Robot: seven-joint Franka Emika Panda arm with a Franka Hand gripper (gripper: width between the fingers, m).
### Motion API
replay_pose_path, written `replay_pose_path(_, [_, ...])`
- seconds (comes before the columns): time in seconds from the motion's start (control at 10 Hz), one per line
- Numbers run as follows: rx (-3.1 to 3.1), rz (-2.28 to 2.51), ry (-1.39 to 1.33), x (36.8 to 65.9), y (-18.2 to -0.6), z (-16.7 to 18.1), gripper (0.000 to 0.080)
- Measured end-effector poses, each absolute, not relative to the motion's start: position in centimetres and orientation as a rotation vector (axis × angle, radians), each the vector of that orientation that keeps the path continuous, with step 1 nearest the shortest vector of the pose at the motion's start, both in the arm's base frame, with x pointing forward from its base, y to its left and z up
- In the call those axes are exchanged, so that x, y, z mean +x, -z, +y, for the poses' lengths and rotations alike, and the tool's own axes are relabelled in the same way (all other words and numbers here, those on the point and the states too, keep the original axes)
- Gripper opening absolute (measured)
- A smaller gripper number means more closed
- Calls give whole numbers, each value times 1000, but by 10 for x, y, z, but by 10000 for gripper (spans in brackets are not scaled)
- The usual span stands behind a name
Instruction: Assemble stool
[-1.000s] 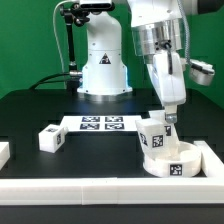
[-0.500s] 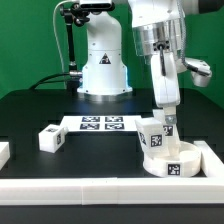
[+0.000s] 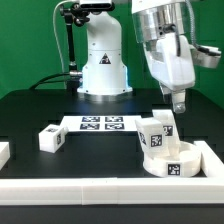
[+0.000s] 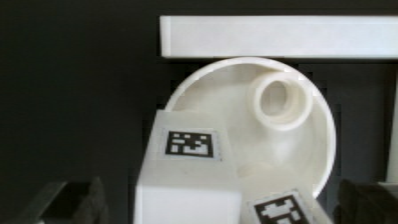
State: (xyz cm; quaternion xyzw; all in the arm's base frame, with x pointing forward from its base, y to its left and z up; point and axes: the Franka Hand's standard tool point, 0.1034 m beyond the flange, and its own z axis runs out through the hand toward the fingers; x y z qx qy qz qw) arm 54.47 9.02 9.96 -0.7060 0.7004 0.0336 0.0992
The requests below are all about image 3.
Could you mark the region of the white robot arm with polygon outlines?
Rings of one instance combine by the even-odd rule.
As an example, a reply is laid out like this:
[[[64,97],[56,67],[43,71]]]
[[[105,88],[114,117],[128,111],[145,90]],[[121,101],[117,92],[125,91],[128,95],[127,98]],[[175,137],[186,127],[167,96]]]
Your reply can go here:
[[[79,92],[96,100],[132,91],[121,59],[121,26],[107,13],[113,3],[80,0],[80,8],[89,13],[90,21],[88,61]],[[190,0],[132,0],[137,42],[143,45],[149,71],[176,113],[185,111],[185,90],[195,84],[194,67],[215,68],[221,58],[219,49],[184,36],[183,10],[191,8]]]

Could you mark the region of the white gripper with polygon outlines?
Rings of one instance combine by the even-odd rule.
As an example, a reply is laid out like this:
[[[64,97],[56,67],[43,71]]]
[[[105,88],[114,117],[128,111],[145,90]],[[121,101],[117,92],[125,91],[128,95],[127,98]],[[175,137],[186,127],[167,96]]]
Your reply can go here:
[[[152,77],[160,83],[164,102],[172,103],[176,114],[186,111],[185,89],[195,85],[194,66],[216,68],[221,58],[218,48],[194,47],[184,35],[174,33],[166,34],[155,44],[145,43],[144,53]]]

